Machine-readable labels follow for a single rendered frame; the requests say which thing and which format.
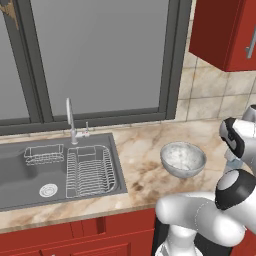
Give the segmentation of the grey marbled bowl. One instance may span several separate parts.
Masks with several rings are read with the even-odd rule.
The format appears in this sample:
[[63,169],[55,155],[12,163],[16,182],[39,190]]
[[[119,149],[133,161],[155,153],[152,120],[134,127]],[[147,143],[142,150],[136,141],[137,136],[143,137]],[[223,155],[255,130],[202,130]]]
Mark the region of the grey marbled bowl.
[[160,159],[167,172],[177,178],[190,178],[205,167],[205,153],[188,142],[170,142],[162,147]]

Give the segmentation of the pale blue milk carton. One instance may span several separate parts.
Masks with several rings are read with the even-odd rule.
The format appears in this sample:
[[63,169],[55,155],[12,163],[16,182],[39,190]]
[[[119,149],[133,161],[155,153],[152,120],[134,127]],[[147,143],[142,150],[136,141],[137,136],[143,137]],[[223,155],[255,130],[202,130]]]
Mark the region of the pale blue milk carton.
[[228,162],[228,166],[231,168],[231,169],[239,169],[241,168],[243,165],[243,161],[241,159],[233,159],[232,161],[229,161]]

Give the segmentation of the grey kitchen sink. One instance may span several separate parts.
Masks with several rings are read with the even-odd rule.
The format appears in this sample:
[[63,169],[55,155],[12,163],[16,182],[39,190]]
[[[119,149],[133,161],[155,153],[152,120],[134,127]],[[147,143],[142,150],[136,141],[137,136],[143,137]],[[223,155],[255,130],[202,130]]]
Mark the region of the grey kitchen sink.
[[[24,152],[28,147],[64,145],[64,161],[27,165]],[[116,188],[102,195],[66,197],[67,152],[69,148],[103,145],[111,154]],[[78,138],[73,145],[69,137],[0,144],[0,212],[63,203],[74,200],[122,194],[127,191],[114,137],[111,133]]]

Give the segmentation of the silver tap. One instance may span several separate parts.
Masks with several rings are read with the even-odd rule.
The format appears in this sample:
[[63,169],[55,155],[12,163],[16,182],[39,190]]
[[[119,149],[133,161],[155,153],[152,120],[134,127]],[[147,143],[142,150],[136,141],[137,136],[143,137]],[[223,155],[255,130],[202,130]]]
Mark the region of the silver tap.
[[73,145],[77,145],[77,144],[78,144],[78,138],[89,137],[89,136],[90,136],[90,133],[89,133],[89,124],[86,124],[85,130],[82,131],[82,132],[78,132],[78,131],[76,130],[75,124],[74,124],[72,103],[71,103],[71,99],[70,99],[70,98],[67,98],[67,99],[66,99],[66,112],[67,112],[67,121],[68,121],[68,124],[71,126],[71,129],[70,129],[71,143],[72,143]]

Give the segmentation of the grey framed window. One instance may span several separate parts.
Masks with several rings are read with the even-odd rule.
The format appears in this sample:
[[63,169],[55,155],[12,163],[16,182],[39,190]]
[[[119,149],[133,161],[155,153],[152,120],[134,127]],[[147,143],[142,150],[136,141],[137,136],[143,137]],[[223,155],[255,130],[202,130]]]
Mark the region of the grey framed window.
[[0,136],[172,120],[192,0],[0,0]]

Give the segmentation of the red base cupboards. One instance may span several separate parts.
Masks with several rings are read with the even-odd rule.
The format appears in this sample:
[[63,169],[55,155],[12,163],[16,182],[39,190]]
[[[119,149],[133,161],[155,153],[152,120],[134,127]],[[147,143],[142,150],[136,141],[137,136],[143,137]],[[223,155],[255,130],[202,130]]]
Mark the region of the red base cupboards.
[[154,256],[167,233],[150,208],[0,234],[0,256]]

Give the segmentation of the red wall cupboard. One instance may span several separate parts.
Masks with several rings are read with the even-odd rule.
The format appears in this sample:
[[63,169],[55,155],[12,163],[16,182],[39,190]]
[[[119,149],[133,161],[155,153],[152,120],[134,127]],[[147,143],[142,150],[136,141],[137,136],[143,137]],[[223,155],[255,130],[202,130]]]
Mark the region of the red wall cupboard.
[[197,0],[189,51],[225,72],[256,71],[245,48],[256,25],[256,0]]

